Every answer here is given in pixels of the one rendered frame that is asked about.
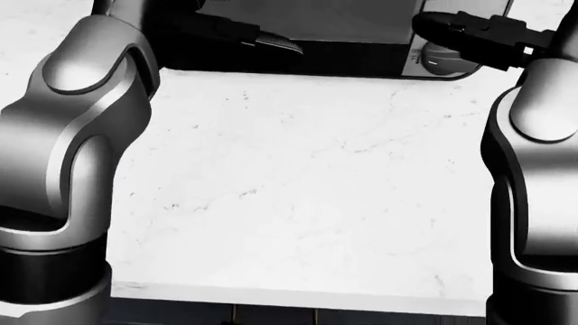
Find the black right three-finger hand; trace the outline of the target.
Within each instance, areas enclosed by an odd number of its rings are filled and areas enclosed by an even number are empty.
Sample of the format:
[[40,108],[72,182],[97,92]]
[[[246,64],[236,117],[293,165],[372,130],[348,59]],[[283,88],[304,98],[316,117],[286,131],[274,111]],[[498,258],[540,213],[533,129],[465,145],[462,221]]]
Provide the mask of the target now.
[[481,18],[463,11],[419,13],[412,27],[423,39],[457,51],[462,59],[504,71],[525,68],[543,56],[555,34],[528,29],[525,22],[502,15]]

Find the black left three-finger hand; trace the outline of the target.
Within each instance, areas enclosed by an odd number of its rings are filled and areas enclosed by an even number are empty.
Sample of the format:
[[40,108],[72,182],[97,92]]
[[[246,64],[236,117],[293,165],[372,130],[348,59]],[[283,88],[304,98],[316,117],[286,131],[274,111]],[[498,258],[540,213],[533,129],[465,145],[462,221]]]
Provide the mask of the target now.
[[241,23],[229,18],[195,13],[180,23],[181,32],[215,42],[260,46],[267,49],[279,49],[303,55],[303,48],[280,34],[265,32],[252,23]]

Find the grey round oven knob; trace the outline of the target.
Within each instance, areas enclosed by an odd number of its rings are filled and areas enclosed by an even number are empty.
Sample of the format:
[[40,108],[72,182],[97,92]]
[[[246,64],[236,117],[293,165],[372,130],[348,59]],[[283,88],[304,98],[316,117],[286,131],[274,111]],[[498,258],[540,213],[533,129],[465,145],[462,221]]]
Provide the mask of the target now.
[[457,51],[452,51],[432,42],[427,42],[421,50],[423,67],[436,76],[449,76],[455,73],[474,72],[480,64],[465,60]]

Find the dark cabinet front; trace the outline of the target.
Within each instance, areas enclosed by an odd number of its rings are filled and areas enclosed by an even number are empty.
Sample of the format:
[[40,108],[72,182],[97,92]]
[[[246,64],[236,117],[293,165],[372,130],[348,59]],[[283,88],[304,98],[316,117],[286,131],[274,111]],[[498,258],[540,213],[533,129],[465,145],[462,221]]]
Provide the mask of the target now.
[[117,304],[102,325],[487,325],[481,316],[338,311],[261,305]]

